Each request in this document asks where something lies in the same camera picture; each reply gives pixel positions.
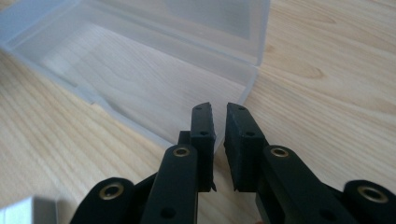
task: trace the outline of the light wooden surface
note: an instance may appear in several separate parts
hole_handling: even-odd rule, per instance
[[[14,0],[0,0],[0,8]],[[295,150],[341,189],[368,179],[396,192],[396,2],[273,0],[264,61],[245,106],[271,144]],[[163,148],[0,52],[0,207],[59,200],[67,223],[99,181],[135,183]],[[254,223],[254,195],[233,192],[221,147],[217,193],[199,223]]]

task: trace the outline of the clear plastic box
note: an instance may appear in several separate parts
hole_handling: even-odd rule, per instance
[[[262,61],[269,0],[20,0],[0,47],[164,147],[210,102],[218,140]]]

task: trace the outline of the black plastic part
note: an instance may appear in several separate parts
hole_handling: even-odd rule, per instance
[[[227,104],[224,146],[233,188],[240,192],[256,192],[262,150],[268,142],[250,112],[241,105]]]
[[[342,201],[360,223],[396,222],[396,196],[373,182],[354,180],[346,183]]]
[[[210,103],[197,105],[191,113],[191,145],[198,152],[198,191],[216,190],[213,183],[213,158],[216,141]]]
[[[140,223],[196,223],[197,161],[190,145],[166,150]]]
[[[101,198],[101,190],[107,186],[122,186],[122,193],[114,198],[104,200]],[[110,195],[119,189],[115,187],[107,188],[108,192],[102,195]],[[112,223],[123,224],[131,223],[135,215],[135,208],[132,205],[134,196],[134,184],[123,178],[112,177],[99,182],[82,203],[71,220],[71,224],[97,224]]]
[[[269,146],[262,154],[263,181],[266,181],[264,187],[269,189],[259,191],[271,190],[285,214],[284,222],[264,222],[357,223],[292,150]]]

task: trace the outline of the plastic box lid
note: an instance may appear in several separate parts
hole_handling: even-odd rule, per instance
[[[20,0],[0,47],[164,147],[212,104],[242,104],[262,61],[269,0]]]

